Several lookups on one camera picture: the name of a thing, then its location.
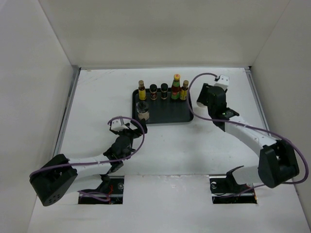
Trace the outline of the small yellow-label bottle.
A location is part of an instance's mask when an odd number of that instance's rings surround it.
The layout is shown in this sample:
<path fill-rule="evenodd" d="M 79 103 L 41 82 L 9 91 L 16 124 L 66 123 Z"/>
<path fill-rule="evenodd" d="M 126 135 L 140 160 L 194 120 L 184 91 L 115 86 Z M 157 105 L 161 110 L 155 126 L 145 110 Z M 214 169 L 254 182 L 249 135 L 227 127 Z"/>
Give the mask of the small yellow-label bottle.
<path fill-rule="evenodd" d="M 188 97 L 188 89 L 189 89 L 189 81 L 188 80 L 184 80 L 183 81 L 183 85 L 180 89 L 180 96 L 179 96 L 179 99 L 181 101 L 184 101 L 187 99 Z"/>
<path fill-rule="evenodd" d="M 146 100 L 146 90 L 145 90 L 145 85 L 143 80 L 139 80 L 138 82 L 138 97 L 139 100 Z"/>

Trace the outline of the tall green sauce bottle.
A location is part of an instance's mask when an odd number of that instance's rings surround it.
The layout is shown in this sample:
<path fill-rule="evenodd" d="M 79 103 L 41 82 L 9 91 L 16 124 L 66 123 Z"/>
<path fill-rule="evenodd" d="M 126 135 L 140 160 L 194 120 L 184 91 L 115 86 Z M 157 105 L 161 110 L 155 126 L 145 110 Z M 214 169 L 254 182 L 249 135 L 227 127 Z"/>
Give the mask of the tall green sauce bottle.
<path fill-rule="evenodd" d="M 172 100 L 179 99 L 180 89 L 181 89 L 181 87 L 180 87 L 180 75 L 174 74 L 173 83 L 171 86 L 171 99 Z"/>

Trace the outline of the small brown spice jar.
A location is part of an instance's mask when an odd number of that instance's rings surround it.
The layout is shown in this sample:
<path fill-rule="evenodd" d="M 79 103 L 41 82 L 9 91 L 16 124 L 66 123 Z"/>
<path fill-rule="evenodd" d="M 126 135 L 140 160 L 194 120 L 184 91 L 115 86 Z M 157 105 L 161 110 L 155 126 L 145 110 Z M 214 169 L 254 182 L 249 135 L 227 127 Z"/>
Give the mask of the small brown spice jar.
<path fill-rule="evenodd" d="M 157 85 L 156 84 L 150 85 L 150 99 L 151 100 L 157 99 Z"/>

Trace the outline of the small dark spice jar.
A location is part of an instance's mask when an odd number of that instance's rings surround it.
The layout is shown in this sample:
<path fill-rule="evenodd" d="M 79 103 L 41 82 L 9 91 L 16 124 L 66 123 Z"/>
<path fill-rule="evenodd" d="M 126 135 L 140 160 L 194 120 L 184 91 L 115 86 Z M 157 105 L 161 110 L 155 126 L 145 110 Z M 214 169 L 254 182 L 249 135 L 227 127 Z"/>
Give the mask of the small dark spice jar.
<path fill-rule="evenodd" d="M 166 100 L 168 97 L 168 85 L 166 83 L 161 84 L 161 99 Z"/>

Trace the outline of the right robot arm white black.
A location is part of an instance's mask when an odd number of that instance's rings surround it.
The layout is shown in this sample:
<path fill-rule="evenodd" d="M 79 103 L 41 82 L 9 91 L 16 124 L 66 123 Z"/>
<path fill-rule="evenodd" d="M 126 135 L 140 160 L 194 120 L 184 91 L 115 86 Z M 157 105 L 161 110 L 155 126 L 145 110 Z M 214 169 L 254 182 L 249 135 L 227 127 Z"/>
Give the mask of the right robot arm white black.
<path fill-rule="evenodd" d="M 227 172 L 225 186 L 229 191 L 237 192 L 247 183 L 263 183 L 274 188 L 299 174 L 293 146 L 246 127 L 239 113 L 227 107 L 223 88 L 203 84 L 197 103 L 207 107 L 218 128 L 239 139 L 259 158 L 257 166 L 239 166 Z"/>

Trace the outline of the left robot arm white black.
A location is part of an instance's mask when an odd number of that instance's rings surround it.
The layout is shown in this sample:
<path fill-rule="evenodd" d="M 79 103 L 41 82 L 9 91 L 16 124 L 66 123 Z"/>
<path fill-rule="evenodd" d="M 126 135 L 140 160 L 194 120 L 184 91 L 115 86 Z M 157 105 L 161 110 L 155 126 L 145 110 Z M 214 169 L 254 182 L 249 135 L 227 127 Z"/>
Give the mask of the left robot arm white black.
<path fill-rule="evenodd" d="M 93 180 L 97 193 L 109 188 L 109 175 L 118 171 L 125 160 L 130 159 L 138 149 L 133 148 L 136 138 L 145 138 L 148 132 L 146 121 L 118 116 L 109 120 L 109 130 L 117 136 L 115 142 L 104 153 L 88 158 L 72 159 L 58 154 L 42 168 L 30 174 L 30 184 L 43 206 L 51 206 L 65 194 L 86 190 L 86 180 Z"/>

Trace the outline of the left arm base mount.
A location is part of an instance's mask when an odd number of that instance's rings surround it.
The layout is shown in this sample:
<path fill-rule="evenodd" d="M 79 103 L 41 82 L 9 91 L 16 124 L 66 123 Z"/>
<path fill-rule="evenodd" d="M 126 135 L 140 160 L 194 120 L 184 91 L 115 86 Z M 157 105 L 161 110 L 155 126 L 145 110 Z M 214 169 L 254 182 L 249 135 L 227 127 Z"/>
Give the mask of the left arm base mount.
<path fill-rule="evenodd" d="M 124 176 L 110 176 L 109 178 L 109 181 L 102 181 L 96 189 L 83 190 L 83 192 L 97 197 L 96 199 L 89 195 L 79 194 L 78 204 L 123 204 Z"/>

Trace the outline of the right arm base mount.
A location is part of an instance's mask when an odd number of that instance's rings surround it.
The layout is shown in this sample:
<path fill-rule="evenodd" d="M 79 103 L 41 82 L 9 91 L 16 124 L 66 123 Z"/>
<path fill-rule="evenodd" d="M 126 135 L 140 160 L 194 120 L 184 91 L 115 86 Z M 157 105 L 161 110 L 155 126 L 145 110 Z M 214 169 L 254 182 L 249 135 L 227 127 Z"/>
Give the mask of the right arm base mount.
<path fill-rule="evenodd" d="M 210 176 L 213 204 L 257 204 L 252 184 L 237 184 L 226 176 Z"/>

